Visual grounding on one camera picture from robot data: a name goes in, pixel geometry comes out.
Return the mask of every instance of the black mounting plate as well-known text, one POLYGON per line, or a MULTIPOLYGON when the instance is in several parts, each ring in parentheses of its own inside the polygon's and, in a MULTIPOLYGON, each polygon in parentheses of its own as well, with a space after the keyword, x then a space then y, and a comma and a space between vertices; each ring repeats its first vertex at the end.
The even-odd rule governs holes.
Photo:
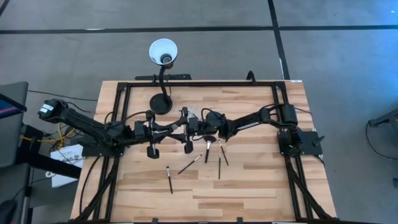
POLYGON ((92 146, 85 146, 84 142, 92 142, 94 143, 94 139, 90 136, 83 136, 78 139, 74 139, 71 141, 72 144, 81 144, 83 145, 83 151, 81 152, 81 156, 86 157, 86 156, 108 156, 108 157, 114 157, 114 156, 123 156, 124 154, 124 147, 104 147, 104 146, 99 146, 99 145, 92 145, 92 146))
MULTIPOLYGON (((303 131, 303 155, 322 155, 322 147, 320 144, 312 144, 319 140, 318 133, 316 131, 303 131)), ((282 155, 289 156, 290 142, 287 131, 280 130, 278 132, 279 151, 282 155)))
MULTIPOLYGON (((190 74, 176 74, 176 75, 163 75, 164 80, 192 80, 190 74)), ((158 75, 142 75, 142 76, 136 76, 135 80, 150 80, 150 81, 156 81, 159 80, 158 75)))

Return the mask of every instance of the white lamp shade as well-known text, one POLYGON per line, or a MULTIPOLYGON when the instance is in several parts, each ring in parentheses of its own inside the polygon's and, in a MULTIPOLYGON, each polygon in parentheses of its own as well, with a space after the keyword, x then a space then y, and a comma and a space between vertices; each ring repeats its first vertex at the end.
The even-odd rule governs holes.
POLYGON ((168 65, 173 63, 177 58, 177 52, 177 45, 169 39, 156 40, 149 47, 149 57, 157 65, 168 65), (163 63, 162 59, 165 55, 171 57, 171 61, 163 63))

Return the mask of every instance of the brush handle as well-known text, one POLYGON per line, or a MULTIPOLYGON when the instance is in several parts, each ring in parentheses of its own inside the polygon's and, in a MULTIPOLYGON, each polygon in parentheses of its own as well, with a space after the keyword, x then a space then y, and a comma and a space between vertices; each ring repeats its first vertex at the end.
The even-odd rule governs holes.
POLYGON ((173 194, 172 179, 169 176, 170 192, 173 194))
POLYGON ((190 165, 192 165, 195 161, 190 162, 184 169, 182 169, 178 174, 180 175, 185 169, 187 169, 190 165))
POLYGON ((218 158, 218 179, 221 179, 221 158, 218 158))
POLYGON ((228 160, 226 159, 226 156, 225 156, 224 148, 223 148, 222 146, 221 146, 221 150, 223 151, 223 156, 224 156, 224 159, 225 159, 226 165, 227 165, 227 166, 229 166, 229 164, 228 164, 228 160))
POLYGON ((210 149, 206 149, 205 163, 207 163, 207 159, 209 158, 209 151, 210 149))

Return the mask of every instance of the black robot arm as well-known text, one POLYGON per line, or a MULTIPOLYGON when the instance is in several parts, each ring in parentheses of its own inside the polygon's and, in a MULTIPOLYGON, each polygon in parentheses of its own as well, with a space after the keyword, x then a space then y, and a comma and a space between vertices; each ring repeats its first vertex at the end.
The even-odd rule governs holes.
POLYGON ((235 136, 239 131, 257 126, 259 124, 270 124, 279 129, 286 129, 289 132, 290 146, 292 153, 300 152, 302 137, 301 130, 297 127, 297 116, 293 105, 269 105, 262 107, 259 111, 243 116, 236 120, 227 119, 224 114, 213 111, 208 108, 206 119, 200 121, 196 116, 189 117, 186 107, 183 107, 181 117, 168 125, 161 126, 155 122, 155 114, 146 112, 145 121, 135 121, 134 129, 124 125, 120 121, 102 124, 83 114, 78 113, 68 107, 68 103, 62 100, 46 100, 38 112, 39 118, 51 123, 65 123, 73 128, 83 131, 91 136, 94 142, 83 142, 85 144, 99 144, 109 148, 130 146, 149 142, 147 155, 150 158, 159 158, 159 151, 155 144, 160 143, 164 138, 170 137, 185 143, 185 153, 193 151, 192 136, 203 136, 207 134, 216 134, 219 138, 226 141, 235 136), (278 120, 271 119, 271 112, 274 111, 278 120), (173 131, 179 126, 183 126, 182 134, 173 134, 173 131))

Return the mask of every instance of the wooden tabletop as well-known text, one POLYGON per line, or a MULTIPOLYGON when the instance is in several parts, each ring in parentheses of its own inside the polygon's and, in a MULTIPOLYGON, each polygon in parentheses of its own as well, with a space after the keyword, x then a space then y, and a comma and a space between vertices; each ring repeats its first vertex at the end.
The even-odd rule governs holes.
MULTIPOLYGON (((103 82, 95 120, 103 122, 105 115, 112 111, 117 84, 116 81, 103 82)), ((309 110, 303 83, 286 81, 286 87, 289 102, 309 110)), ((156 93, 160 93, 159 87, 132 88, 127 114, 148 110, 149 99, 156 93)), ((156 116, 159 124, 176 121, 180 113, 174 110, 183 106, 197 116, 202 108, 207 107, 224 113, 228 119, 236 119, 273 103, 271 88, 266 86, 172 87, 172 100, 171 112, 156 116)), ((303 130, 314 128, 310 114, 297 111, 297 117, 298 126, 303 130)), ((130 119, 127 124, 133 127, 134 120, 130 119)), ((111 221, 149 222, 158 218, 160 222, 233 222, 236 217, 254 222, 294 221, 284 158, 279 154, 277 129, 271 125, 259 125, 222 143, 229 166, 222 160, 220 180, 220 147, 217 142, 211 145, 207 164, 203 156, 180 175, 177 172, 197 155, 204 155, 206 144, 203 140, 194 142, 191 154, 184 154, 183 144, 166 138, 157 145, 159 159, 147 157, 147 144, 127 148, 120 160, 111 221), (170 193, 166 166, 170 166, 172 171, 174 194, 170 193)), ((88 158, 84 162, 71 218, 79 214, 81 188, 94 159, 88 158)), ((313 156, 302 156, 302 160, 309 191, 327 213, 335 216, 324 166, 313 156)), ((101 166, 102 158, 88 179, 83 208, 97 191, 101 166)), ((297 192, 304 217, 302 194, 299 190, 297 192)), ((100 218, 104 217, 107 192, 103 198, 100 218)))

